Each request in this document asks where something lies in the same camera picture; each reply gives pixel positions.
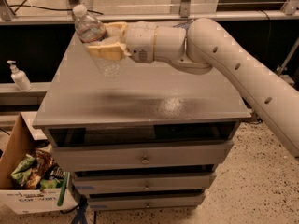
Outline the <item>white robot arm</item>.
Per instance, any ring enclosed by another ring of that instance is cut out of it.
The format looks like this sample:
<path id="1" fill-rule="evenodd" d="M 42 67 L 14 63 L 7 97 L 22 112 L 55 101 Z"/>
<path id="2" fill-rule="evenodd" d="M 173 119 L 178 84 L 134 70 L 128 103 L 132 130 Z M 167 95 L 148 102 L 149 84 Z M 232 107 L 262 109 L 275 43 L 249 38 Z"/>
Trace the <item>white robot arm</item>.
<path id="1" fill-rule="evenodd" d="M 153 22 L 113 22 L 110 37 L 86 45 L 94 58 L 154 61 L 202 75 L 220 71 L 284 147 L 299 157 L 299 92 L 244 50 L 217 22 L 193 21 L 188 29 Z"/>

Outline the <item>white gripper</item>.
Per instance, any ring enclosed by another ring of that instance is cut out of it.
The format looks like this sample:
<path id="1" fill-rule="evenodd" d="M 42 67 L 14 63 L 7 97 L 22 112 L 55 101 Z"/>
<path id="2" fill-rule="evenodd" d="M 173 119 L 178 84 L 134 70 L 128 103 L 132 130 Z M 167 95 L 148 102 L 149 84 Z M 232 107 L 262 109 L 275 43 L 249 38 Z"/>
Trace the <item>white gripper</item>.
<path id="1" fill-rule="evenodd" d="M 131 55 L 131 59 L 137 63 L 153 62 L 154 23 L 139 21 L 128 26 L 126 22 L 118 21 L 106 23 L 105 27 L 109 36 L 125 35 L 126 46 L 120 42 L 89 46 L 88 51 L 92 57 L 120 61 Z"/>

